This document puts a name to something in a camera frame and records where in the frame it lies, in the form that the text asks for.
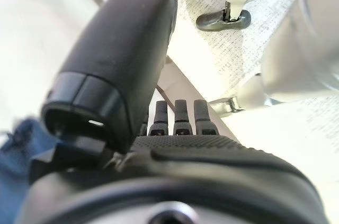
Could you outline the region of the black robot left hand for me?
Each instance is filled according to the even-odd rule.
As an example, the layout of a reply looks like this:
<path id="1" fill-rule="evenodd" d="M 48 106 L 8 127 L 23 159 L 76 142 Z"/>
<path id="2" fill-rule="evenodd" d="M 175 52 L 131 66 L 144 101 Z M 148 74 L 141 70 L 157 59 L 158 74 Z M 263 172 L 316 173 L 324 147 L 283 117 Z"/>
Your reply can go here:
<path id="1" fill-rule="evenodd" d="M 221 136 L 203 100 L 196 133 L 151 97 L 177 0 L 108 0 L 61 67 L 41 108 L 57 138 L 33 157 L 16 223 L 327 223 L 310 180 L 286 161 Z"/>

